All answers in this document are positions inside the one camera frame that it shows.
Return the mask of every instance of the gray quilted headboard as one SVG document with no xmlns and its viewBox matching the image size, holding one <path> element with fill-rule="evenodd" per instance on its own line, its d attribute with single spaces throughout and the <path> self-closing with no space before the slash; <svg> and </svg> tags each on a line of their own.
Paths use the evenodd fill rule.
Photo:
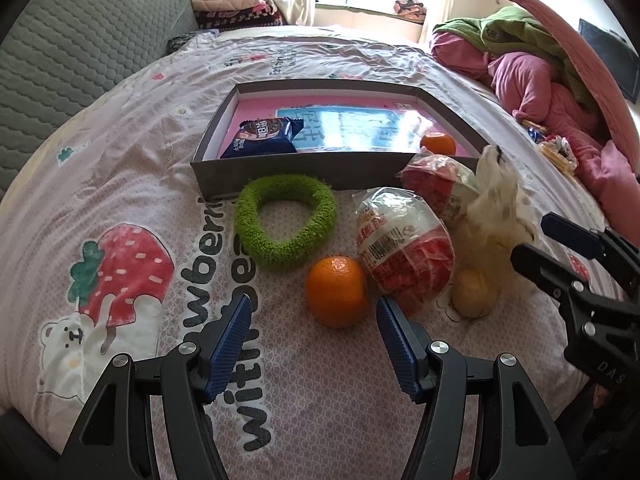
<svg viewBox="0 0 640 480">
<path fill-rule="evenodd" d="M 53 131 L 197 28 L 190 0 L 31 0 L 0 45 L 0 198 Z"/>
</svg>

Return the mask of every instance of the orange fruit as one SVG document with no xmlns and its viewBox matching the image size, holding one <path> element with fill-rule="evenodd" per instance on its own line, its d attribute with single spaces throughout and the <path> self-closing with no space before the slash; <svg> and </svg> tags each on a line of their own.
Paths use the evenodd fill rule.
<svg viewBox="0 0 640 480">
<path fill-rule="evenodd" d="M 316 263 L 306 277 L 306 304 L 313 316 L 332 328 L 361 321 L 369 311 L 367 275 L 346 256 L 331 256 Z"/>
<path fill-rule="evenodd" d="M 456 154 L 456 141 L 444 132 L 426 134 L 420 140 L 420 146 L 436 155 L 454 156 Z"/>
</svg>

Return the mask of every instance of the snack wrapper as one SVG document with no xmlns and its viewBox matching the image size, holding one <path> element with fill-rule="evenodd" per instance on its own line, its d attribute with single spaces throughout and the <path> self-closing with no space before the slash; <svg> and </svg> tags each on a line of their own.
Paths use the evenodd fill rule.
<svg viewBox="0 0 640 480">
<path fill-rule="evenodd" d="M 466 213 L 480 195 L 473 171 L 445 155 L 415 155 L 398 176 L 402 186 L 420 196 L 445 224 Z"/>
<path fill-rule="evenodd" d="M 435 300 L 454 265 L 446 228 L 426 202 L 405 189 L 356 195 L 358 257 L 385 293 Z"/>
<path fill-rule="evenodd" d="M 291 141 L 304 126 L 302 119 L 287 117 L 244 121 L 220 158 L 296 153 Z"/>
</svg>

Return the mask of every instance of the bed sheet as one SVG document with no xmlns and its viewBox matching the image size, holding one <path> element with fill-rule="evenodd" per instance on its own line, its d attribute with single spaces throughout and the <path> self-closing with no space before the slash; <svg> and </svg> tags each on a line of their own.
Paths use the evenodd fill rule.
<svg viewBox="0 0 640 480">
<path fill-rule="evenodd" d="M 256 53 L 266 56 L 225 66 Z M 316 324 L 304 306 L 308 265 L 288 274 L 257 267 L 234 235 L 233 202 L 203 203 L 190 168 L 235 83 L 330 74 L 421 86 L 500 144 L 538 218 L 556 211 L 604 227 L 593 198 L 540 156 L 490 95 L 421 48 L 300 27 L 194 38 L 63 126 L 2 202 L 0 410 L 16 407 L 62 451 L 108 359 L 165 354 L 246 293 L 257 302 L 251 338 L 232 383 L 207 409 L 229 476 L 401 476 L 422 408 L 400 392 L 374 317 L 343 331 Z M 351 193 L 336 197 L 335 235 L 314 260 L 355 254 Z M 306 215 L 281 203 L 260 218 L 268 234 L 284 238 Z M 570 263 L 558 244 L 542 246 Z M 600 267 L 585 264 L 595 292 L 619 297 Z M 481 320 L 455 322 L 447 312 L 439 301 L 417 320 L 462 353 L 517 355 L 553 416 L 583 386 L 562 357 L 564 323 L 544 294 L 500 301 Z M 161 476 L 169 479 L 160 403 L 153 406 Z M 469 399 L 459 469 L 470 463 L 475 409 Z"/>
</svg>

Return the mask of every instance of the green fuzzy ring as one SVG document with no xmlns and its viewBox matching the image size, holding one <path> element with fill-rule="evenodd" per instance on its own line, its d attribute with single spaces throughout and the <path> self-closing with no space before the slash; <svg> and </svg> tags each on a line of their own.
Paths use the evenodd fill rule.
<svg viewBox="0 0 640 480">
<path fill-rule="evenodd" d="M 275 243 L 260 228 L 258 211 L 274 200 L 296 200 L 314 211 L 292 239 Z M 324 243 L 334 228 L 338 206 L 331 189 L 315 178 L 283 174 L 250 182 L 236 201 L 236 233 L 244 250 L 259 264 L 272 269 L 291 269 Z"/>
</svg>

